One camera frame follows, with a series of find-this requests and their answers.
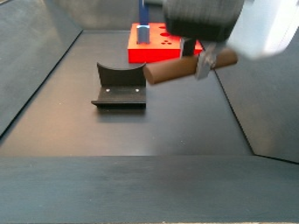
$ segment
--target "red box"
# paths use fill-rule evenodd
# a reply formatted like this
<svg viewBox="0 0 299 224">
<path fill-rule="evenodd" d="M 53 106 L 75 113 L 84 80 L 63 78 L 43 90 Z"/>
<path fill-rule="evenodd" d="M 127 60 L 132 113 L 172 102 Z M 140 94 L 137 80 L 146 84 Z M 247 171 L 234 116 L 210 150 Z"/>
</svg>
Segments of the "red box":
<svg viewBox="0 0 299 224">
<path fill-rule="evenodd" d="M 132 24 L 127 55 L 128 63 L 156 62 L 160 60 L 176 59 L 180 57 L 180 37 L 172 36 L 164 27 L 164 24 L 150 24 L 150 44 L 136 43 L 136 26 Z M 195 54 L 202 52 L 200 43 L 195 46 Z"/>
</svg>

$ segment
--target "gray wall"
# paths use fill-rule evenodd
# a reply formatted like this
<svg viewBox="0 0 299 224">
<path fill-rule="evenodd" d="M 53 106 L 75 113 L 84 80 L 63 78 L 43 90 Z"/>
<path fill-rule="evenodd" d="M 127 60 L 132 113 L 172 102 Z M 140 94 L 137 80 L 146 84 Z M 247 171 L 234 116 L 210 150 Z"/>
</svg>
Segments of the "gray wall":
<svg viewBox="0 0 299 224">
<path fill-rule="evenodd" d="M 81 29 L 51 0 L 0 5 L 0 135 Z"/>
<path fill-rule="evenodd" d="M 129 30 L 137 22 L 137 0 L 53 0 L 84 30 Z M 150 8 L 150 21 L 163 22 L 160 7 Z"/>
<path fill-rule="evenodd" d="M 299 162 L 299 31 L 286 51 L 218 71 L 254 152 Z"/>
</svg>

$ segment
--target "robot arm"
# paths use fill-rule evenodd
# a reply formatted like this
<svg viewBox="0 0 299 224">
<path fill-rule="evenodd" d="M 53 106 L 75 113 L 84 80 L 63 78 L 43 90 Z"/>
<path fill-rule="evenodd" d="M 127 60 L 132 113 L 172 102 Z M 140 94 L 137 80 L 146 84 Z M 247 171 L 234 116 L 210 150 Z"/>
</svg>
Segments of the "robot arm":
<svg viewBox="0 0 299 224">
<path fill-rule="evenodd" d="M 287 48 L 299 25 L 299 0 L 144 0 L 144 2 L 163 5 L 168 19 L 166 26 L 171 34 L 214 41 L 196 59 L 190 57 L 147 65 L 144 76 L 152 84 L 194 72 L 198 79 L 207 77 L 215 65 L 222 64 L 218 58 L 226 59 L 228 62 L 226 66 L 235 64 L 236 54 L 232 51 L 220 51 L 224 45 L 251 60 L 280 53 Z"/>
</svg>

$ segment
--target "wooden dowel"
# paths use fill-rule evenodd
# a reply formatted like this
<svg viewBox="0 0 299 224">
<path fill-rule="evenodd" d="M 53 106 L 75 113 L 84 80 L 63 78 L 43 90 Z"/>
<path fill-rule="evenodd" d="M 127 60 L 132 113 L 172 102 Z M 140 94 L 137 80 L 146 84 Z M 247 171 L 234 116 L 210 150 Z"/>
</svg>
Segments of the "wooden dowel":
<svg viewBox="0 0 299 224">
<path fill-rule="evenodd" d="M 158 84 L 172 79 L 195 74 L 198 66 L 198 56 L 186 56 L 180 59 L 170 59 L 144 66 L 144 77 L 150 84 Z M 236 64 L 239 57 L 236 53 L 224 48 L 216 60 L 216 65 L 211 69 L 222 68 Z"/>
</svg>

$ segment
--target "black bracket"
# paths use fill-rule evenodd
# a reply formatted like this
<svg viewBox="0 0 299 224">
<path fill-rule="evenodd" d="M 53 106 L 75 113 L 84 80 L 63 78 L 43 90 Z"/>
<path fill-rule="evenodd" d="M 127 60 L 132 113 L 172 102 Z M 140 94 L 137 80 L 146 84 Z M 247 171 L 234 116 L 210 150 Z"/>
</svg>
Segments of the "black bracket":
<svg viewBox="0 0 299 224">
<path fill-rule="evenodd" d="M 99 108 L 146 108 L 146 77 L 143 64 L 133 69 L 113 69 L 97 63 L 101 88 L 97 100 L 91 103 Z"/>
</svg>

